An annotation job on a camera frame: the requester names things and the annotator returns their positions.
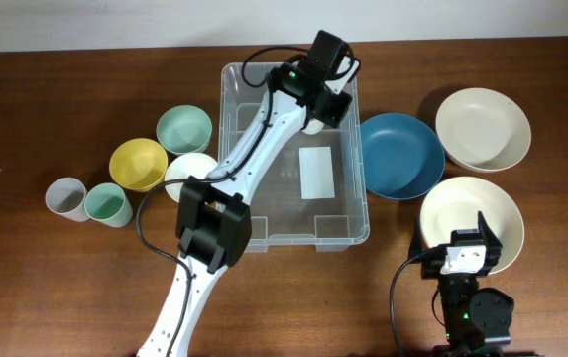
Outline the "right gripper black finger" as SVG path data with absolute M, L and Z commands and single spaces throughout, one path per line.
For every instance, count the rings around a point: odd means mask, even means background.
M 503 244 L 489 227 L 482 211 L 478 212 L 478 230 L 486 246 L 485 262 L 482 271 L 491 271 L 499 262 Z
M 420 219 L 416 218 L 414 221 L 413 234 L 408 248 L 408 257 L 414 258 L 424 251 Z

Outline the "mint green small bowl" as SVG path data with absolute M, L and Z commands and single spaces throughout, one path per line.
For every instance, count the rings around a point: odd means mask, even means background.
M 208 148 L 212 132 L 210 117 L 193 105 L 179 105 L 168 110 L 156 127 L 160 144 L 176 156 L 203 153 Z

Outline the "mint green cup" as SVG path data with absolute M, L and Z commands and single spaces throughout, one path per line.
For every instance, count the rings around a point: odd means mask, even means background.
M 86 214 L 112 228 L 122 228 L 133 219 L 133 208 L 123 188 L 115 183 L 94 187 L 84 201 Z

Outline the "grey white cup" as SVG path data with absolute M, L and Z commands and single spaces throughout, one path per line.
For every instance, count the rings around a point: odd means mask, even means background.
M 85 222 L 89 216 L 84 208 L 87 190 L 77 178 L 60 178 L 45 194 L 47 208 L 54 214 L 75 222 Z

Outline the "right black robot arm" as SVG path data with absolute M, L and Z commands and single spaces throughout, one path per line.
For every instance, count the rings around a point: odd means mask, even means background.
M 514 300 L 493 288 L 481 288 L 499 262 L 503 244 L 477 214 L 476 229 L 458 229 L 448 243 L 425 249 L 421 234 L 413 234 L 408 257 L 421 267 L 421 277 L 437 282 L 447 343 L 434 356 L 501 356 L 511 343 Z

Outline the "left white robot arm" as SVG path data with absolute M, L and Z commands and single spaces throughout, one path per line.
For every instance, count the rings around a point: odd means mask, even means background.
M 139 355 L 187 355 L 214 286 L 248 246 L 250 204 L 260 181 L 284 145 L 311 120 L 332 127 L 340 124 L 352 101 L 344 88 L 359 68 L 356 59 L 317 74 L 306 64 L 273 68 L 266 76 L 261 105 L 229 156 L 204 179 L 178 180 L 176 270 Z

